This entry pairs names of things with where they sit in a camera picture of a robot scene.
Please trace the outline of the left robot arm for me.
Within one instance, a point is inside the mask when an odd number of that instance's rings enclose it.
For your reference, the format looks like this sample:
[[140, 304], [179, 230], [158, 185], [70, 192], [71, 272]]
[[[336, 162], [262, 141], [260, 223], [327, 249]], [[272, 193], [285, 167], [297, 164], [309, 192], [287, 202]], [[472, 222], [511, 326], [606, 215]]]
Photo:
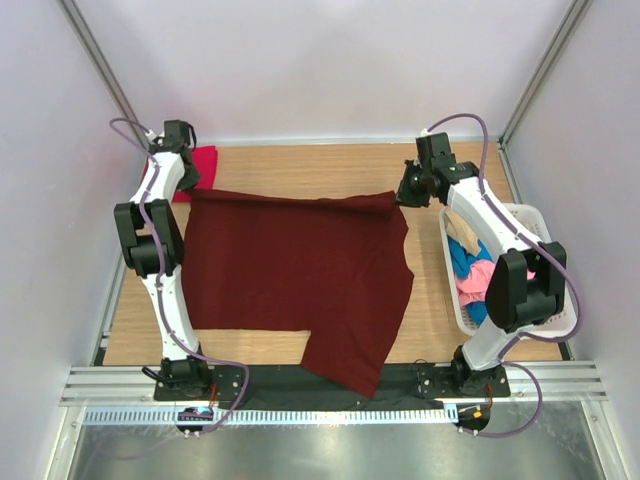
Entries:
[[204, 398], [212, 377], [192, 327], [182, 289], [185, 246], [172, 200], [200, 180], [193, 161], [194, 127], [184, 120], [166, 120], [156, 134], [137, 121], [116, 118], [109, 126], [139, 128], [147, 140], [142, 148], [146, 167], [136, 193], [114, 207], [114, 220], [125, 264], [141, 279], [151, 299], [161, 335], [162, 358], [157, 371], [142, 372], [155, 381], [156, 400]]

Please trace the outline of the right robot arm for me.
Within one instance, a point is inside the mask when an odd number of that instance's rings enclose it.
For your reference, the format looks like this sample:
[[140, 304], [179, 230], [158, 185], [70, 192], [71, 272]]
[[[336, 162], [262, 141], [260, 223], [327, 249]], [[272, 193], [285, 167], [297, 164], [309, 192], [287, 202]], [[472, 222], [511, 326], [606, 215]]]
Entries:
[[506, 353], [565, 304], [567, 255], [558, 242], [543, 242], [508, 211], [480, 169], [459, 163], [445, 133], [416, 139], [417, 157], [405, 163], [396, 201], [426, 207], [437, 199], [478, 235], [495, 261], [485, 294], [488, 317], [454, 353], [450, 382], [462, 396], [478, 396], [495, 379]]

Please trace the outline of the dark red t-shirt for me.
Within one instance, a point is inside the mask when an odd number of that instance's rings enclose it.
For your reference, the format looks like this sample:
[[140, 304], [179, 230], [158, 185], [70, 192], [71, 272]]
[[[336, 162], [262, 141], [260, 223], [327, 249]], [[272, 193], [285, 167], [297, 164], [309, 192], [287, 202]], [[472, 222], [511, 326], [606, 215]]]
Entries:
[[393, 192], [285, 199], [201, 190], [182, 288], [196, 329], [305, 331], [301, 364], [372, 397], [411, 296]]

